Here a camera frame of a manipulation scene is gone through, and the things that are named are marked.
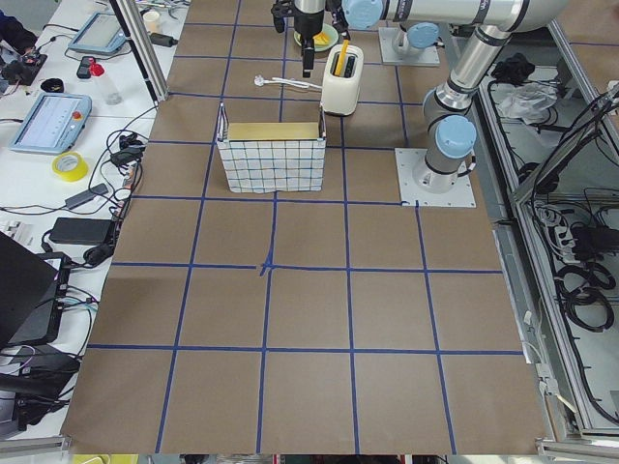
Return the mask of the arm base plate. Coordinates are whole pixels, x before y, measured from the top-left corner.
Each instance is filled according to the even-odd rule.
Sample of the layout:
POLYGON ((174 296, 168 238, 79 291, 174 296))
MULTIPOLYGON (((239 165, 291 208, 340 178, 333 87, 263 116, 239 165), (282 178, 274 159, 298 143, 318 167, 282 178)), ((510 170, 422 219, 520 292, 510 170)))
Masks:
POLYGON ((382 63, 393 66, 438 67, 436 47, 438 25, 421 22, 403 30, 401 27, 380 27, 378 30, 382 63))
POLYGON ((464 161, 452 174, 438 174, 426 164, 426 149, 396 148, 400 203, 410 207, 475 208, 464 161))

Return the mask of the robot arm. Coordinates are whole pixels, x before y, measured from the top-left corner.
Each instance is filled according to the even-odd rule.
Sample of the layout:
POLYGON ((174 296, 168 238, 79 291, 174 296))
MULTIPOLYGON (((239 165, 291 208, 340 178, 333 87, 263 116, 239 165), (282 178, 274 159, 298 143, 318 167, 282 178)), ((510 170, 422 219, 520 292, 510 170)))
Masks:
POLYGON ((274 26, 282 32, 290 17, 301 47, 303 76, 311 76, 315 53, 341 44, 347 49, 351 30, 372 28, 381 20, 391 21, 397 28, 381 28, 379 36, 389 39, 390 52, 383 55, 386 63, 408 61, 436 45, 438 25, 412 19, 410 1, 285 1, 271 9, 274 26))
POLYGON ((465 114, 490 65, 513 33, 547 25, 566 6, 564 1, 277 1, 271 15, 278 32, 292 18, 301 38, 304 76, 313 69, 313 38, 321 32, 326 12, 343 37, 380 20, 474 26, 448 79, 429 92, 423 106, 428 148, 415 164, 413 178, 426 191, 444 193, 462 176, 459 168, 475 145, 476 129, 465 114))

